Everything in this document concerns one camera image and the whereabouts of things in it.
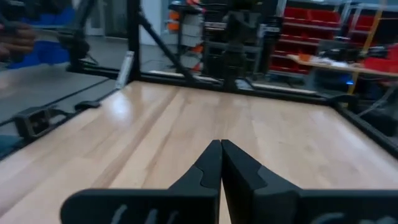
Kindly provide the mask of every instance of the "wall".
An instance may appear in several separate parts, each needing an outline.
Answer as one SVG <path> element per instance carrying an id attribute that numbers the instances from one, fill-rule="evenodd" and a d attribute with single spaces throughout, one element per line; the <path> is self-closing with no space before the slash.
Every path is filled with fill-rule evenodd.
<path id="1" fill-rule="evenodd" d="M 152 24 L 152 28 L 155 32 L 160 35 L 162 30 L 163 13 L 162 13 L 162 1 L 165 0 L 141 0 L 142 8 L 147 20 Z M 152 37 L 145 31 L 143 27 L 140 29 L 141 43 L 155 45 L 156 43 Z"/>
<path id="2" fill-rule="evenodd" d="M 113 0 L 113 1 L 105 1 L 107 2 L 108 9 L 111 8 L 112 11 L 112 16 L 120 16 L 126 13 L 126 1 L 132 1 L 132 0 Z M 76 8 L 77 5 L 80 3 L 80 0 L 72 0 L 72 3 L 74 7 Z M 155 32 L 160 35 L 160 31 L 162 29 L 162 0 L 141 0 L 142 8 L 144 10 L 144 13 L 146 15 L 146 18 L 148 21 L 152 24 L 152 28 L 155 30 Z M 111 28 L 116 28 L 119 24 L 117 24 L 117 20 L 113 18 L 106 18 L 105 15 L 105 20 L 106 20 L 106 26 L 112 26 Z M 150 37 L 150 35 L 141 27 L 140 29 L 141 32 L 141 43 L 142 44 L 149 44 L 149 45 L 155 45 L 155 42 L 153 39 Z"/>

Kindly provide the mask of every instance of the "equipment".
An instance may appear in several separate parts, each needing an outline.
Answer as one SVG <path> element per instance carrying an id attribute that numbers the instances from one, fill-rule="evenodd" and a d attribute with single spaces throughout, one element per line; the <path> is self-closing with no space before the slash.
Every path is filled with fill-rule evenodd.
<path id="1" fill-rule="evenodd" d="M 355 63 L 367 57 L 387 58 L 388 48 L 385 46 L 370 47 L 366 55 L 362 55 L 361 49 L 350 43 L 341 43 L 343 47 L 331 48 L 319 51 L 319 57 L 330 58 L 337 62 Z"/>
<path id="2" fill-rule="evenodd" d="M 82 101 L 75 105 L 75 112 L 81 112 L 91 108 L 99 108 L 101 104 L 98 101 Z M 56 109 L 56 106 L 36 106 L 28 108 L 14 115 L 14 122 L 18 135 L 26 142 L 34 141 L 52 131 L 57 125 L 52 119 L 57 116 L 63 116 L 59 122 L 64 122 L 72 114 L 63 110 Z"/>
<path id="3" fill-rule="evenodd" d="M 4 26 L 5 34 L 15 34 L 15 22 L 20 19 L 37 21 L 41 14 L 59 14 L 70 4 L 70 0 L 0 0 L 0 24 Z M 12 62 L 21 62 L 24 59 L 23 54 L 10 54 Z"/>
<path id="4" fill-rule="evenodd" d="M 58 40 L 61 46 L 68 50 L 70 65 L 73 67 L 81 67 L 84 64 L 96 65 L 96 62 L 82 61 L 90 50 L 90 45 L 85 40 L 84 27 L 96 3 L 97 0 L 82 0 L 72 22 L 58 30 Z"/>
<path id="5" fill-rule="evenodd" d="M 212 141 L 167 190 L 88 189 L 75 193 L 62 205 L 61 221 L 217 224 L 221 178 L 232 224 L 398 222 L 396 190 L 304 190 L 229 140 Z"/>
<path id="6" fill-rule="evenodd" d="M 230 4 L 230 11 L 224 17 L 226 28 L 224 36 L 227 46 L 221 56 L 224 61 L 224 88 L 236 89 L 238 77 L 246 76 L 246 55 L 244 44 L 249 39 L 266 39 L 266 43 L 273 45 L 280 37 L 282 18 L 275 16 L 276 9 L 269 15 L 254 12 L 257 1 L 235 0 Z"/>

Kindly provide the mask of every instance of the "desk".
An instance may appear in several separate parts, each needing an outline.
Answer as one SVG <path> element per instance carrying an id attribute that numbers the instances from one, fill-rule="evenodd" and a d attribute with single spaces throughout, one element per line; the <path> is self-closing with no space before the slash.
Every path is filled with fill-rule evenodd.
<path id="1" fill-rule="evenodd" d="M 343 66 L 333 66 L 333 65 L 330 65 L 327 63 L 320 63 L 320 62 L 317 62 L 317 60 L 319 58 L 316 56 L 310 56 L 310 60 L 308 60 L 308 61 L 300 60 L 298 55 L 288 55 L 287 57 L 301 65 L 308 65 L 308 66 L 313 66 L 313 67 L 317 67 L 317 68 L 325 68 L 325 69 L 337 70 L 337 71 L 342 71 L 342 72 L 359 72 L 359 73 L 366 73 L 366 74 L 371 74 L 371 75 L 379 75 L 379 76 L 398 78 L 398 73 L 382 72 L 382 71 L 371 70 L 371 69 L 367 69 L 367 68 L 354 67 L 352 65 L 347 65 L 347 66 L 343 67 Z"/>
<path id="2" fill-rule="evenodd" d="M 328 107 L 134 82 L 0 162 L 0 223 L 59 223 L 85 188 L 166 189 L 212 139 L 302 188 L 398 188 L 398 162 Z"/>

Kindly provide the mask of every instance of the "black post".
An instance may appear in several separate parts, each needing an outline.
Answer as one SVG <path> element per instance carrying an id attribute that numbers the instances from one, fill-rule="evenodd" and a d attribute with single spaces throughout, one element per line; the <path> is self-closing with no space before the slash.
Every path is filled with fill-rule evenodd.
<path id="1" fill-rule="evenodd" d="M 180 71 L 181 74 L 185 77 L 187 82 L 193 83 L 193 82 L 199 82 L 191 73 L 188 69 L 186 69 L 184 66 L 182 66 L 181 62 L 176 58 L 176 56 L 167 48 L 167 46 L 164 44 L 162 39 L 156 34 L 156 32 L 153 30 L 152 25 L 148 22 L 148 20 L 144 17 L 142 13 L 138 13 L 138 19 L 140 25 L 148 32 L 148 34 L 153 38 L 155 43 L 162 49 L 163 53 L 173 62 L 175 65 L 175 68 L 177 71 Z"/>
<path id="2" fill-rule="evenodd" d="M 181 62 L 181 55 L 182 55 L 182 27 L 185 19 L 185 12 L 184 10 L 179 10 L 180 14 L 180 24 L 178 26 L 178 34 L 177 34 L 177 60 Z"/>
<path id="3" fill-rule="evenodd" d="M 129 74 L 129 82 L 141 77 L 141 51 L 139 44 L 139 9 L 141 0 L 127 0 L 127 39 L 129 50 L 134 52 L 134 60 Z"/>

